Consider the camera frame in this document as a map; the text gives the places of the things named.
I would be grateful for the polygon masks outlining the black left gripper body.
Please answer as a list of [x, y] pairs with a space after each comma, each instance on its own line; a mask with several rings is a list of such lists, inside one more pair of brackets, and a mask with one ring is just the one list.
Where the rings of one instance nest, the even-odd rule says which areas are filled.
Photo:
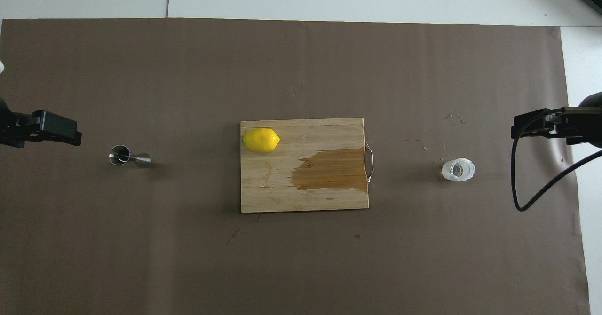
[[25, 142], [33, 141], [32, 126], [32, 114], [13, 113], [0, 98], [0, 144], [23, 148]]

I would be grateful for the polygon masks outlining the steel double jigger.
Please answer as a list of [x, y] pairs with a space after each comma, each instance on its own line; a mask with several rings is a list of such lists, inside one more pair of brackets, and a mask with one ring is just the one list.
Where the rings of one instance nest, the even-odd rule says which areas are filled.
[[133, 154], [129, 147], [124, 144], [114, 146], [108, 153], [108, 159], [112, 165], [123, 166], [133, 163], [138, 168], [149, 168], [152, 165], [152, 158], [149, 154]]

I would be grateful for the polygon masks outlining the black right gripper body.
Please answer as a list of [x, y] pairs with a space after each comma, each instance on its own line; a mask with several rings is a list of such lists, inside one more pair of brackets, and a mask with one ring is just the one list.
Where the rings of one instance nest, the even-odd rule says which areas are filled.
[[602, 92], [589, 95], [576, 107], [566, 108], [564, 116], [576, 133], [566, 138], [567, 145], [588, 143], [602, 149]]

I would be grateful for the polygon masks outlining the brown paper mat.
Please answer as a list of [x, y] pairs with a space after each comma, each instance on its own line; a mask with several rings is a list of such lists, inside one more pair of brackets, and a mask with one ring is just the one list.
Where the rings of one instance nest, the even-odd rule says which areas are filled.
[[[0, 146], [0, 315], [590, 312], [575, 176], [510, 193], [514, 116], [567, 103], [559, 28], [4, 19], [0, 60], [12, 110], [82, 132]], [[241, 121], [347, 117], [368, 209], [241, 213]]]

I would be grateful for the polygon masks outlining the yellow lemon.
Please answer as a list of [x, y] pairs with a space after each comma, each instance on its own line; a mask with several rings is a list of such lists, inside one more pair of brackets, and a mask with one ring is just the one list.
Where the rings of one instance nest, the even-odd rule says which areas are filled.
[[280, 136], [271, 128], [256, 128], [243, 135], [243, 145], [252, 152], [272, 152], [280, 144]]

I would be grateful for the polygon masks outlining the wooden cutting board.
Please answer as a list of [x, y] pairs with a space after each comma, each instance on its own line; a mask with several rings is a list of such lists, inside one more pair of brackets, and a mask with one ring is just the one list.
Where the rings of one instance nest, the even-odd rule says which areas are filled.
[[280, 137], [275, 150], [240, 147], [241, 212], [276, 213], [368, 209], [365, 160], [373, 159], [363, 118], [242, 121]]

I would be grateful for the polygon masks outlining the clear textured cup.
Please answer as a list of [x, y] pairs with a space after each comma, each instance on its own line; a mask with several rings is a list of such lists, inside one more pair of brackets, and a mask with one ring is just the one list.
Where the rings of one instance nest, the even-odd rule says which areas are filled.
[[466, 158], [452, 159], [443, 163], [441, 175], [445, 180], [465, 182], [475, 175], [475, 164]]

